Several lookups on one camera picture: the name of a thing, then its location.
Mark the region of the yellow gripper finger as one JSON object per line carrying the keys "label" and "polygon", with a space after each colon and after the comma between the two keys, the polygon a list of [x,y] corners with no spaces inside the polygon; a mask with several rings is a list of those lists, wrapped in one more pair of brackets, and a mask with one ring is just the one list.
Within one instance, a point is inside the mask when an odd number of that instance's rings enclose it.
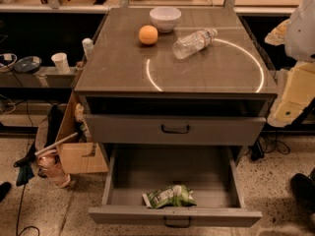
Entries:
{"label": "yellow gripper finger", "polygon": [[297,62],[289,70],[281,69],[277,83],[278,96],[267,123],[282,128],[291,125],[315,98],[315,64]]}
{"label": "yellow gripper finger", "polygon": [[284,20],[274,29],[272,29],[265,37],[265,42],[274,46],[284,44],[284,38],[289,20]]}

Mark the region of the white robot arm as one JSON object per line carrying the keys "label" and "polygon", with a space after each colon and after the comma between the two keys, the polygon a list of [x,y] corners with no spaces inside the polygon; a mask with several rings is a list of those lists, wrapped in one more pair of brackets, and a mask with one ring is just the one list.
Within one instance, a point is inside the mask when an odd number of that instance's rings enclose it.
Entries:
{"label": "white robot arm", "polygon": [[315,98],[315,0],[303,0],[288,20],[267,34],[265,42],[283,44],[285,54],[296,61],[288,72],[282,72],[278,97],[267,119],[273,127],[285,127]]}

